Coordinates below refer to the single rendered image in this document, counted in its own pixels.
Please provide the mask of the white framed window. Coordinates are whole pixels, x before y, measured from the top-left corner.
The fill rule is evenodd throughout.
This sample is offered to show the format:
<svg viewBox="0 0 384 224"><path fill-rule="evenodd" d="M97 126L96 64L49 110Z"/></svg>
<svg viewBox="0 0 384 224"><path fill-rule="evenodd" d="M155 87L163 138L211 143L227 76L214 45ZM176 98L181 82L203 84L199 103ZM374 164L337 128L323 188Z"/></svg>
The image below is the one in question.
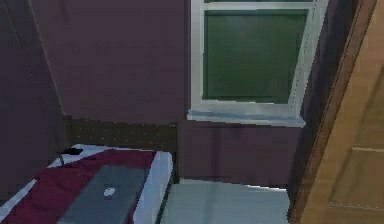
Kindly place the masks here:
<svg viewBox="0 0 384 224"><path fill-rule="evenodd" d="M190 0L189 120L304 127L329 0Z"/></svg>

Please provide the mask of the bed with dark red cover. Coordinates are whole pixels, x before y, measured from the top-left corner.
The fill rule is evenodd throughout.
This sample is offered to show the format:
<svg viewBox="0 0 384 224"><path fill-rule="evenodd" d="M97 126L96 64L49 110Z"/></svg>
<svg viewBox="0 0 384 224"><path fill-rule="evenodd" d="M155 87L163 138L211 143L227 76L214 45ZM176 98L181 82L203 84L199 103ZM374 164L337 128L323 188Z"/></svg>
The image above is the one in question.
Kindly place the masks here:
<svg viewBox="0 0 384 224"><path fill-rule="evenodd" d="M177 174L177 124L64 119L69 148L58 162L0 207L0 224L57 224L88 182L104 165L148 168L140 196L125 224L160 224Z"/></svg>

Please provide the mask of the brown wooden room door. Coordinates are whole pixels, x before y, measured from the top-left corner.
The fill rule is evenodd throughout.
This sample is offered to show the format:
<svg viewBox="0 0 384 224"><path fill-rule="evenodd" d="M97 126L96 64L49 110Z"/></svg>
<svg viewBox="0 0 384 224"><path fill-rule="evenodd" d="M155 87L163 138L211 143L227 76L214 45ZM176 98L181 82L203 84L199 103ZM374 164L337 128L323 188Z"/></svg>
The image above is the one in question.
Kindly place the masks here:
<svg viewBox="0 0 384 224"><path fill-rule="evenodd" d="M384 224L384 0L330 0L288 183L289 224Z"/></svg>

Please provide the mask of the grey closed laptop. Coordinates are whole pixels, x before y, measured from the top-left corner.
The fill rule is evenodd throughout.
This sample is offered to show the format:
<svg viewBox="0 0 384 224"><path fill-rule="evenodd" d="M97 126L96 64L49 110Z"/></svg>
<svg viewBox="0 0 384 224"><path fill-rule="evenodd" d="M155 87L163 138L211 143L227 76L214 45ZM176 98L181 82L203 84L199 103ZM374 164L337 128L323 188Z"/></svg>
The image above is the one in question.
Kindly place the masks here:
<svg viewBox="0 0 384 224"><path fill-rule="evenodd" d="M148 173L148 168L102 166L57 224L125 224Z"/></svg>

